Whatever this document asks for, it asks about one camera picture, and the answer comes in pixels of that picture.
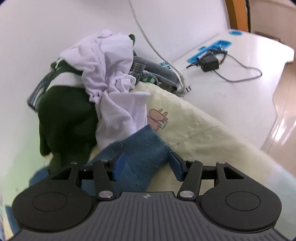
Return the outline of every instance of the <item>white cable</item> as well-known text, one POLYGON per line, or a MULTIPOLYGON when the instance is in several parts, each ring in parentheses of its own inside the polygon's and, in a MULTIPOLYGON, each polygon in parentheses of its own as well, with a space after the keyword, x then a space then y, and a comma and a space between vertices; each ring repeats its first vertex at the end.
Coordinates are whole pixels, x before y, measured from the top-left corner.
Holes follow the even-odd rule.
POLYGON ((160 57, 164 62, 167 62, 180 76, 180 79, 181 79, 181 84, 182 84, 182 87, 183 87, 183 90, 184 90, 184 93, 185 93, 185 90, 187 92, 189 92, 191 90, 191 87, 190 85, 187 84, 184 76, 177 70, 177 68, 175 68, 169 61, 167 61, 165 58, 163 58, 158 52, 157 50, 153 47, 152 43, 150 42, 150 40, 148 39, 147 35, 145 34, 144 30, 142 29, 138 19, 137 19, 137 16, 136 16, 136 13, 135 13, 135 10, 133 8, 133 4, 131 2, 131 0, 128 0, 129 4, 130 4, 130 7, 131 7, 131 11, 133 13, 133 18, 135 19, 136 21, 136 24, 138 25, 143 37, 145 38, 146 42, 150 45, 150 47, 153 49, 153 51, 158 55, 158 57, 160 57))

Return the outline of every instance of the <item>white tabletop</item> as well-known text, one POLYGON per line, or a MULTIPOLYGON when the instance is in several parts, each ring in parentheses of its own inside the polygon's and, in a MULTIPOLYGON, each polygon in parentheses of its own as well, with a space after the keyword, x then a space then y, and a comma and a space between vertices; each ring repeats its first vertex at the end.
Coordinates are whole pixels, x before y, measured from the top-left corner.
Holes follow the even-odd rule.
MULTIPOLYGON (((173 64, 191 83, 192 91, 184 97, 186 101, 200 108, 227 125, 235 133, 261 147, 276 119, 273 93, 287 62, 293 62, 294 50, 284 44, 255 34, 243 32, 240 36, 221 33, 202 46, 216 40, 232 42, 226 50, 246 66, 259 68, 261 78, 240 83, 229 83, 213 71, 203 72, 200 67, 190 67, 187 59, 198 53, 192 50, 173 64)), ((238 80, 258 73, 246 70, 232 58, 226 57, 217 70, 230 80, 238 80)))

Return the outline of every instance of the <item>tiled floor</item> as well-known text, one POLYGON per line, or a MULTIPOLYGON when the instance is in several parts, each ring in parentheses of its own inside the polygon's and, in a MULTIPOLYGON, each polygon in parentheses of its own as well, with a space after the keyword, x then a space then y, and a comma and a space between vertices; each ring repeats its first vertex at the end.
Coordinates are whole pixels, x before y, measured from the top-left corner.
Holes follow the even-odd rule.
POLYGON ((296 176, 296 62, 285 66, 274 104, 277 120, 262 150, 296 176))

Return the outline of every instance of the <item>black cable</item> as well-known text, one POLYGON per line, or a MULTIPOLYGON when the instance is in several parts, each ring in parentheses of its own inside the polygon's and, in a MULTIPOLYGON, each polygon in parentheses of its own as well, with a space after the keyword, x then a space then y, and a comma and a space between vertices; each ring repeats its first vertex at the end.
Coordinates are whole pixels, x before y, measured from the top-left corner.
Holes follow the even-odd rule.
POLYGON ((231 58, 233 58, 238 64, 240 64, 242 67, 244 67, 245 69, 254 69, 256 71, 258 71, 260 73, 260 75, 255 76, 255 77, 250 77, 250 78, 245 78, 245 79, 241 79, 241 80, 229 80, 227 78, 225 78, 224 76, 222 76, 221 74, 219 74, 216 70, 213 70, 217 75, 219 75, 222 79, 226 80, 227 82, 230 83, 238 83, 238 82, 243 82, 243 81, 248 81, 248 80, 255 80, 258 79, 262 76, 262 71, 258 68, 255 67, 249 67, 249 66, 245 66, 243 65, 241 62, 239 62, 235 57, 231 56, 230 54, 227 54, 228 56, 230 56, 231 58))

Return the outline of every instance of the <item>cartoon print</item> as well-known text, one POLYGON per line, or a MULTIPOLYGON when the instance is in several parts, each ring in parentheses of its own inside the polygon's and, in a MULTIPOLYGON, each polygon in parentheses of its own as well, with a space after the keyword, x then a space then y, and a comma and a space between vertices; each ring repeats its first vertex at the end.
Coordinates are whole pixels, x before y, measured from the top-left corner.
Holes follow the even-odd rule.
POLYGON ((156 110, 151 109, 147 115, 148 124, 151 125, 152 129, 157 131, 159 128, 163 129, 168 123, 166 118, 167 112, 161 113, 163 109, 156 110))

